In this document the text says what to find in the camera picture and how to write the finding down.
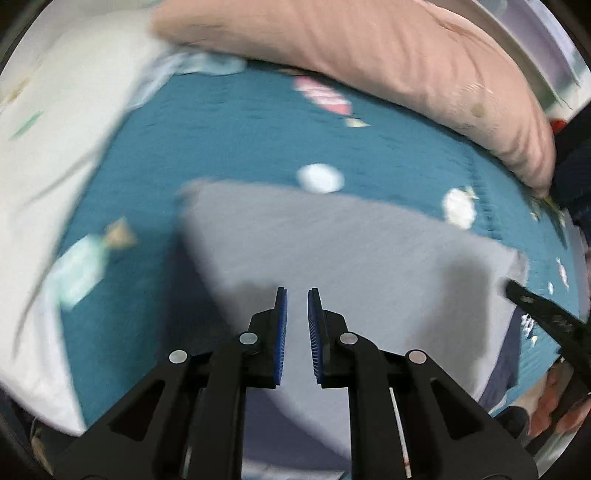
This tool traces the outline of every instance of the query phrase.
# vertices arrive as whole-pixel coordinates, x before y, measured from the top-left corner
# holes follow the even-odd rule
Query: pink pillow
[[[321,72],[415,110],[548,193],[554,141],[526,79],[490,36],[448,10],[423,0],[164,0],[153,27],[177,43]]]

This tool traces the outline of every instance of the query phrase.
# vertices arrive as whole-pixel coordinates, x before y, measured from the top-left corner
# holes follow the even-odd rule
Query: gray towel
[[[185,228],[206,261],[214,298],[236,330],[287,288],[283,381],[271,397],[286,416],[349,456],[345,390],[321,390],[312,370],[307,292],[378,347],[425,350],[473,398],[495,366],[514,306],[504,277],[527,259],[488,238],[392,204],[229,181],[184,191]]]

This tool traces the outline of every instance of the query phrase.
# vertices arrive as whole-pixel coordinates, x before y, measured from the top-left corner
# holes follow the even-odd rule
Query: white blanket
[[[149,10],[70,20],[57,39],[55,32],[43,37],[48,50],[35,52],[34,69],[30,54],[17,49],[0,82],[6,95],[18,72],[29,76],[0,114],[0,382],[46,422],[80,434],[85,424],[59,317],[51,300],[43,306],[41,296],[32,308],[33,300],[144,68],[167,45],[150,34]]]

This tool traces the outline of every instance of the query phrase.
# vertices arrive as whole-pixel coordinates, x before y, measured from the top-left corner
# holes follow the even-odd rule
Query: pink candy print
[[[301,92],[310,102],[329,112],[346,116],[352,113],[351,102],[332,88],[322,85],[311,77],[296,77],[294,89]]]

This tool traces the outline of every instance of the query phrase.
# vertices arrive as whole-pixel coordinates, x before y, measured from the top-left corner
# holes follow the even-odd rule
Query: bedding
[[[31,303],[145,67],[169,48],[150,34],[149,20],[149,11],[81,18],[32,74],[19,70],[17,49],[11,71],[26,74],[28,84],[0,114],[0,381],[70,433],[85,425],[59,316]],[[26,52],[23,62],[30,64]],[[51,299],[44,304],[54,308]]]
[[[537,195],[551,129],[515,62],[484,31],[422,0],[165,0],[169,40],[326,74],[419,112],[499,157]]]
[[[89,41],[64,36],[56,52],[69,54],[54,53],[51,68],[39,69],[0,117],[2,152],[8,153],[0,164],[2,186],[26,168],[31,180],[27,186],[38,194],[27,203],[22,201],[27,189],[19,190],[22,182],[12,190],[2,189],[6,198],[2,196],[0,210],[5,227],[0,282],[8,289],[2,289],[7,335],[0,381],[48,423],[81,433],[86,426],[82,414],[86,421],[96,418],[160,355],[160,294],[166,288],[160,274],[177,222],[174,196],[182,183],[195,177],[296,187],[297,168],[309,159],[323,160],[345,173],[344,193],[401,204],[436,219],[444,218],[441,198],[449,189],[472,186],[478,197],[474,233],[526,253],[531,264],[528,286],[549,295],[551,281],[556,286],[553,300],[576,311],[573,283],[570,291],[561,286],[554,263],[559,255],[567,271],[572,270],[570,246],[561,243],[550,213],[538,222],[532,219],[527,192],[493,157],[403,108],[318,77],[351,101],[353,116],[348,119],[362,118],[366,125],[349,128],[351,122],[293,89],[293,78],[278,72],[282,68],[263,63],[251,63],[246,72],[225,79],[174,77],[150,103],[129,115],[84,194],[60,252],[89,233],[102,233],[122,215],[129,215],[139,247],[116,254],[103,282],[72,312],[63,313],[61,322],[51,297],[43,300],[39,294],[37,300],[45,305],[37,309],[33,297],[44,291],[41,280],[71,208],[110,133],[127,115],[127,102],[145,67],[167,50],[147,34],[147,19],[146,12],[121,12],[108,16],[108,21],[97,18],[80,25],[76,35],[88,36]],[[101,30],[99,22],[107,28]],[[52,85],[56,87],[44,90]],[[50,106],[69,100],[66,90],[74,104],[65,101],[63,109],[43,110],[11,140],[16,129],[7,125],[26,124],[39,112],[39,98],[46,98]],[[77,121],[86,126],[82,132],[72,128]],[[80,135],[71,137],[73,131]],[[25,150],[36,143],[36,150]],[[54,144],[67,145],[67,154],[52,156]],[[27,154],[34,163],[27,161]],[[406,164],[407,158],[416,164]],[[443,164],[430,172],[434,158]],[[57,168],[63,175],[56,179],[57,172],[52,172],[47,177],[40,166],[50,172]],[[18,195],[8,194],[15,190]],[[128,325],[130,318],[141,318],[145,324]],[[509,398],[537,380],[555,358],[555,344],[543,333],[537,335],[535,348],[522,339],[521,382]],[[106,395],[97,392],[104,388]]]
[[[526,188],[501,163],[409,110],[325,77],[316,81],[347,99],[352,115],[368,126],[348,127],[343,116],[296,90],[295,78],[281,66],[259,62],[232,76],[173,76],[122,125],[60,247],[65,252],[88,234],[102,234],[122,216],[138,238],[135,248],[112,258],[103,281],[61,315],[86,421],[104,413],[168,347],[161,343],[163,322],[170,321],[167,258],[178,230],[179,190],[196,178],[298,187],[300,167],[326,163],[343,174],[339,194],[394,203],[437,220],[444,220],[446,193],[471,186],[477,197],[471,231],[523,252],[530,263],[528,287],[577,312],[571,247],[560,224],[550,211],[532,217]],[[556,358],[556,344],[537,328],[533,335],[535,346],[521,339],[520,382],[509,402]]]

